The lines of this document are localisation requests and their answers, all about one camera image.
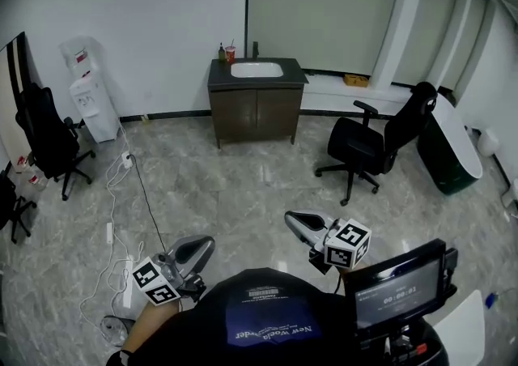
black office chair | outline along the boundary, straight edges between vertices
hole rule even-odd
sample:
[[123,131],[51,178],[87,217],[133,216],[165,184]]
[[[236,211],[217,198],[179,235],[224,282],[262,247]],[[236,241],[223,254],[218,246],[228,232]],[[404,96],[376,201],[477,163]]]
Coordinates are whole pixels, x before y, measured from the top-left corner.
[[62,121],[57,115],[50,88],[42,89],[32,84],[25,89],[21,93],[16,121],[25,131],[34,162],[45,176],[57,181],[59,176],[65,175],[62,190],[64,201],[68,199],[65,192],[72,172],[91,184],[91,178],[77,169],[77,165],[88,156],[96,157],[96,154],[90,150],[77,156],[79,143],[74,123],[70,117]]
[[22,202],[25,202],[25,198],[23,196],[17,198],[15,190],[15,184],[7,177],[6,172],[2,170],[0,173],[0,229],[3,229],[8,221],[12,221],[11,240],[14,244],[16,244],[15,234],[18,223],[27,236],[31,235],[23,224],[21,217],[28,207],[36,207],[33,201],[22,205]]
[[323,172],[335,170],[349,172],[347,197],[340,201],[342,206],[349,203],[355,173],[359,179],[374,185],[372,192],[377,194],[380,184],[371,175],[388,173],[394,165],[397,151],[424,130],[435,107],[437,91],[430,83],[419,83],[411,92],[412,96],[405,106],[386,124],[384,138],[368,127],[371,114],[378,111],[360,101],[354,104],[363,109],[362,124],[342,117],[334,125],[327,152],[344,164],[318,168],[315,176],[321,177]]

brown cabinet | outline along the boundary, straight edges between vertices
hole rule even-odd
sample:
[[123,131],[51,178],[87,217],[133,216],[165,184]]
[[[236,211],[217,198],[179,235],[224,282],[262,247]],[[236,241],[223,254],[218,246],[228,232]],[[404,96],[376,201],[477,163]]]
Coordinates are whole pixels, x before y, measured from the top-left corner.
[[302,88],[211,91],[210,107],[216,141],[291,137],[299,121]]

bathtub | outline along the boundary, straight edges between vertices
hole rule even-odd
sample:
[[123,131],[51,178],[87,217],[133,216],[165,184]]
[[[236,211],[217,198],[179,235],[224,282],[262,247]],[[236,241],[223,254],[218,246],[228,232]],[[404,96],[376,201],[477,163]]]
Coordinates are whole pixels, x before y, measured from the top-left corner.
[[419,135],[418,152],[444,194],[459,192],[482,177],[482,164],[459,114],[440,94],[427,128]]

black faucet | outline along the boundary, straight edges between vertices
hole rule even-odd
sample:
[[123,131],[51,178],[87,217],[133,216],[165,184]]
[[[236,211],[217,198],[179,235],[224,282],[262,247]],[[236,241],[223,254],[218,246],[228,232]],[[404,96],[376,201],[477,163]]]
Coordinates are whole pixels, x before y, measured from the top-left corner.
[[252,59],[257,59],[259,56],[259,42],[256,40],[252,44]]

red cup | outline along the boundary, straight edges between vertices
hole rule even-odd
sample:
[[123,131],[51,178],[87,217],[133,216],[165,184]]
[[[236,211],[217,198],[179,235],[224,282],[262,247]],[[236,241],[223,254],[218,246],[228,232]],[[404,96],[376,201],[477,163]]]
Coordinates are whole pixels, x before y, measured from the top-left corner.
[[233,64],[236,59],[236,47],[228,46],[225,48],[225,54],[227,55],[227,62]]

